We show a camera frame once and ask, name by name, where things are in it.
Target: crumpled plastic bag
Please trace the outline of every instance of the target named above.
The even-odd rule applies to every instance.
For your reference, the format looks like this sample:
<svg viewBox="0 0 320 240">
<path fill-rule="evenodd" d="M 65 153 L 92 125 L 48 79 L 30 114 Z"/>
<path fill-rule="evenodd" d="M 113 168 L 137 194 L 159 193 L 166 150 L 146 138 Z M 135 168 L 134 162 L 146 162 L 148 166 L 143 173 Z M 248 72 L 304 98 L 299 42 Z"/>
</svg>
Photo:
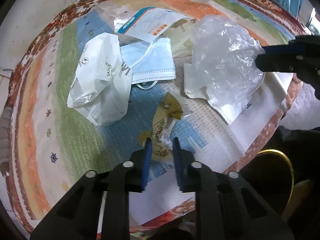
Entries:
<svg viewBox="0 0 320 240">
<path fill-rule="evenodd" d="M 110 125 L 128 109 L 132 71 L 123 66 L 118 36 L 102 33 L 86 43 L 67 105 L 95 125 Z"/>
<path fill-rule="evenodd" d="M 255 58 L 264 53 L 259 42 L 235 22 L 207 15 L 193 35 L 190 94 L 205 90 L 207 100 L 217 105 L 234 105 L 251 96 L 262 84 L 263 73 Z"/>
</svg>

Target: white paper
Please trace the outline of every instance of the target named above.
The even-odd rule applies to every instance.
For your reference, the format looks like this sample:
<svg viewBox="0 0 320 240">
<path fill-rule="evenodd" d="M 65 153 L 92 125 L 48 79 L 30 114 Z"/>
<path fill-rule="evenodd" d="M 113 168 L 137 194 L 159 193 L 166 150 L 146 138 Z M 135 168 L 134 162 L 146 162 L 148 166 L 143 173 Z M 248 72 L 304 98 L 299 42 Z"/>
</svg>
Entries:
<svg viewBox="0 0 320 240">
<path fill-rule="evenodd" d="M 129 212 L 142 225 L 192 198 L 194 193 L 182 193 L 177 185 L 175 170 L 152 180 L 142 193 L 129 194 Z"/>
<path fill-rule="evenodd" d="M 162 8 L 146 7 L 138 11 L 126 22 L 118 33 L 146 41 L 153 42 L 172 24 L 181 20 L 191 20 L 183 14 Z"/>
<path fill-rule="evenodd" d="M 282 78 L 284 82 L 280 83 L 277 73 L 266 73 L 262 86 L 252 95 L 252 99 L 249 101 L 250 107 L 244 109 L 236 120 L 229 125 L 244 150 L 243 154 L 277 112 L 284 100 L 290 84 L 288 80 L 292 79 L 292 74 L 287 75 L 286 79 L 284 76 Z"/>
</svg>

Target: surgical face mask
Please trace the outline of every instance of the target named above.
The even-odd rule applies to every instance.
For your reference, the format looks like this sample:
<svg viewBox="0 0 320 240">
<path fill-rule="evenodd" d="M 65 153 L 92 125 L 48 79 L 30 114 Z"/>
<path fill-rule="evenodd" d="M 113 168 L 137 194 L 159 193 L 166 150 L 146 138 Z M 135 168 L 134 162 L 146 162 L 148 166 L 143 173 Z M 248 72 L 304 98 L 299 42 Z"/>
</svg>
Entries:
<svg viewBox="0 0 320 240">
<path fill-rule="evenodd" d="M 158 80 L 176 78 L 169 38 L 128 44 L 120 47 L 120 52 L 122 60 L 133 72 L 132 84 L 154 81 L 154 86 Z"/>
</svg>

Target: orange stripe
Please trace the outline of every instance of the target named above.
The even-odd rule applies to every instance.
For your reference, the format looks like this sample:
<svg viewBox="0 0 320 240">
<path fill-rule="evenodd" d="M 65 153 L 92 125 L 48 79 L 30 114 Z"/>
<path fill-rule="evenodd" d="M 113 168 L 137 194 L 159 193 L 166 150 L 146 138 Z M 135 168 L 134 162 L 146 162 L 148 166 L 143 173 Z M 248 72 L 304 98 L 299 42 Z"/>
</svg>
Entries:
<svg viewBox="0 0 320 240">
<path fill-rule="evenodd" d="M 122 0 L 126 1 L 127 5 L 135 4 L 137 0 Z M 181 14 L 185 14 L 192 18 L 202 19 L 204 16 L 208 14 L 221 15 L 223 17 L 228 18 L 223 12 L 217 10 L 213 6 L 206 3 L 194 2 L 191 0 L 138 0 L 143 4 L 147 4 L 148 6 L 161 7 L 161 5 L 166 5 L 166 9 L 171 9 L 173 11 L 179 12 Z M 259 40 L 261 46 L 268 46 L 268 43 L 257 35 L 254 31 L 246 28 L 251 37 L 256 40 Z"/>
<path fill-rule="evenodd" d="M 50 210 L 41 188 L 36 162 L 36 138 L 34 134 L 33 110 L 37 101 L 37 87 L 41 72 L 43 50 L 30 67 L 23 93 L 19 115 L 18 154 L 21 177 L 30 209 L 36 219 L 41 219 Z"/>
</svg>

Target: mask ear loop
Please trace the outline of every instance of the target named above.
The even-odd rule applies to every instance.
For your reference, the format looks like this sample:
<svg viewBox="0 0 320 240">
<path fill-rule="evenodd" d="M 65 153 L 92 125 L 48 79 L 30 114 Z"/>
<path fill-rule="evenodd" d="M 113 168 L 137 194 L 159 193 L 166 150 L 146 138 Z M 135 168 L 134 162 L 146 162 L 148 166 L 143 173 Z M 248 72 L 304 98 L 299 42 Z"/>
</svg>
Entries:
<svg viewBox="0 0 320 240">
<path fill-rule="evenodd" d="M 135 63 L 132 64 L 132 66 L 129 67 L 130 69 L 133 68 L 135 65 L 139 64 L 145 58 L 145 56 L 149 53 L 152 45 L 153 42 L 150 43 L 149 47 L 147 48 L 146 52 L 141 56 L 141 58 L 139 58 Z"/>
<path fill-rule="evenodd" d="M 136 85 L 137 85 L 138 88 L 141 88 L 142 90 L 148 90 L 148 89 L 153 88 L 153 87 L 156 85 L 157 82 L 158 82 L 157 80 L 154 81 L 154 82 L 151 84 L 151 86 L 149 86 L 149 87 L 147 87 L 147 88 L 142 87 L 140 84 L 136 84 Z"/>
</svg>

